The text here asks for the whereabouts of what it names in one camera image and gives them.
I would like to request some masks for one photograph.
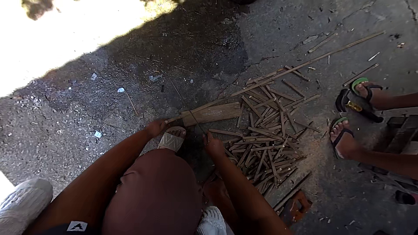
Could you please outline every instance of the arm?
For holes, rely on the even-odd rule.
[[[291,234],[269,203],[225,155],[222,141],[210,132],[205,140],[206,151],[222,176],[229,197],[249,234]]]
[[[119,178],[134,163],[148,141],[164,128],[163,120],[154,121],[103,154],[51,202],[25,231],[25,235],[73,220],[100,228],[106,207],[120,183]]]

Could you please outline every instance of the sandal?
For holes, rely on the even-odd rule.
[[[331,126],[331,128],[330,128],[330,132],[332,131],[332,128],[334,128],[334,126],[335,125],[337,125],[338,123],[341,123],[341,122],[343,122],[343,121],[345,121],[345,120],[348,120],[348,118],[346,118],[346,117],[342,117],[342,118],[340,118],[340,119],[338,119],[338,120],[336,120],[333,124],[332,124],[332,126]],[[341,130],[341,133],[337,136],[337,138],[334,140],[334,142],[331,142],[332,143],[332,148],[334,149],[334,156],[337,158],[337,159],[344,159],[344,157],[341,155],[341,153],[339,153],[338,152],[338,150],[336,149],[336,146],[337,146],[337,144],[338,144],[338,142],[341,140],[341,138],[342,138],[342,136],[343,136],[343,134],[344,133],[349,133],[350,135],[352,135],[353,137],[354,137],[354,134],[353,134],[353,132],[351,131],[351,130],[349,130],[349,129],[346,129],[346,128],[343,128],[342,130]]]
[[[358,96],[360,96],[360,93],[356,90],[356,86],[362,82],[368,82],[369,80],[366,77],[361,77],[356,79],[353,83],[351,83],[351,90]],[[379,89],[383,89],[382,86],[379,85],[370,85],[370,86],[365,86],[366,90],[367,90],[367,96],[366,96],[366,101],[370,102],[373,92],[371,91],[372,88],[379,88]]]
[[[179,130],[181,132],[186,131],[186,129],[184,129],[181,126],[170,127],[164,132],[163,137],[161,138],[157,148],[168,148],[177,153],[177,151],[183,144],[184,139],[169,133],[170,131],[176,130]]]

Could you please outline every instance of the white sneaker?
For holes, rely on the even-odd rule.
[[[21,235],[52,200],[52,185],[30,179],[14,188],[0,204],[0,235]]]

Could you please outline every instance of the concrete floor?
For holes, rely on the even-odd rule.
[[[304,187],[313,206],[292,229],[298,234],[373,234],[379,229],[413,234],[418,210],[396,204],[395,189],[359,173],[356,162],[334,159],[328,137],[323,135],[328,130],[326,119],[338,116],[334,100],[341,84],[374,63],[380,66],[367,74],[372,81],[389,87],[388,92],[395,95],[416,92],[417,11],[418,2],[411,0],[257,0],[248,6],[227,0],[179,2],[173,12],[1,98],[0,170],[15,185],[35,176],[46,178],[58,194],[101,154],[149,121],[176,116],[181,110],[242,89],[249,78],[284,65],[299,65],[386,30],[384,35],[332,55],[329,64],[327,59],[312,64],[316,70],[301,69],[311,82],[285,76],[307,95],[321,95],[296,116],[314,121],[322,133],[309,133],[301,144],[307,159],[299,163],[292,180],[297,182],[307,171],[313,172]],[[307,54],[327,33],[338,36]],[[302,43],[314,35],[319,37]],[[397,48],[402,42],[404,48]],[[95,80],[90,79],[93,73]],[[162,79],[156,82],[148,79],[159,74]],[[188,107],[183,107],[169,78]],[[117,92],[120,87],[128,92],[139,117],[126,92]],[[296,96],[280,81],[274,87]],[[381,115],[405,113],[417,110]],[[347,116],[356,139],[372,148],[385,125],[372,124],[352,112]],[[225,120],[202,127],[237,131],[235,123]],[[103,136],[94,137],[95,131]],[[185,147],[189,150],[180,154],[203,180],[213,166],[201,152],[199,130],[188,131]],[[144,152],[157,144],[158,140],[151,141]],[[275,204],[291,183],[287,181],[269,202]]]

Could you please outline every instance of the person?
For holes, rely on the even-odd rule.
[[[184,128],[169,128],[157,149],[139,156],[165,128],[163,120],[153,121],[99,157],[24,234],[225,234],[203,231],[213,225],[223,228],[223,218],[236,235],[291,234],[210,132],[204,138],[205,150],[222,180],[205,186],[216,207],[202,216],[202,189],[191,167],[175,155],[186,135]]]
[[[381,86],[362,78],[352,86],[353,91],[365,98],[377,110],[418,106],[418,92],[390,96]],[[341,158],[374,165],[385,170],[418,180],[418,158],[410,154],[392,154],[370,151],[361,146],[350,131],[348,120],[336,123],[330,131],[331,142]]]

